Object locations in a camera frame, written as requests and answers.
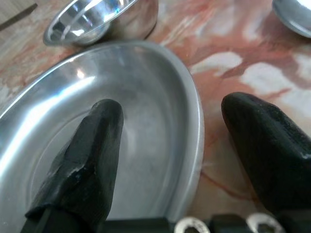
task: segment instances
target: stainless steel bowl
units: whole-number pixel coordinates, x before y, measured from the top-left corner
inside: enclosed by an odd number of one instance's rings
[[[90,45],[103,37],[144,39],[156,24],[158,0],[74,0],[53,19],[43,42]]]
[[[94,103],[113,99],[124,126],[110,219],[179,220],[204,145],[187,68],[147,41],[105,43],[55,65],[0,112],[0,233],[18,233],[56,154]]]
[[[273,10],[289,29],[311,38],[311,0],[274,0]]]

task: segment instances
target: oval metal tray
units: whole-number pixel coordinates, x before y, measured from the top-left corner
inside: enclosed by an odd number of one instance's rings
[[[91,106],[124,112],[109,219],[175,221],[195,193],[204,123],[186,67],[149,42],[99,45],[43,73],[0,116],[0,232],[19,232],[51,162]]]

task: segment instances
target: metal screw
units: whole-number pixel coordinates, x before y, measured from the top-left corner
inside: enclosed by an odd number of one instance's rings
[[[247,218],[246,223],[254,233],[285,233],[281,224],[267,214],[252,214]]]
[[[198,233],[210,233],[205,223],[194,217],[186,217],[180,220],[175,226],[174,233],[185,233],[189,228],[195,229]]]

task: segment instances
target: metal bowl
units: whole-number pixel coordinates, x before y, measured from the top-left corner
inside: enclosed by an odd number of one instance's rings
[[[74,0],[53,19],[43,42],[90,45],[103,37],[144,39],[156,24],[158,0]]]
[[[311,38],[311,0],[274,0],[273,10],[289,29]]]
[[[98,45],[55,65],[0,113],[0,232],[18,233],[57,153],[101,99],[124,113],[110,219],[177,221],[196,191],[204,144],[183,63],[146,41]]]

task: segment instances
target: marble countertop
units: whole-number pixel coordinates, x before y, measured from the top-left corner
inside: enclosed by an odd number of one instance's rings
[[[46,47],[42,35],[66,0],[41,0],[0,32],[0,109],[39,74],[80,48]],[[283,26],[272,0],[160,0],[148,40],[172,50],[191,71],[205,118],[205,153],[189,215],[262,210],[223,122],[222,98],[252,93],[279,106],[311,135],[311,45]]]

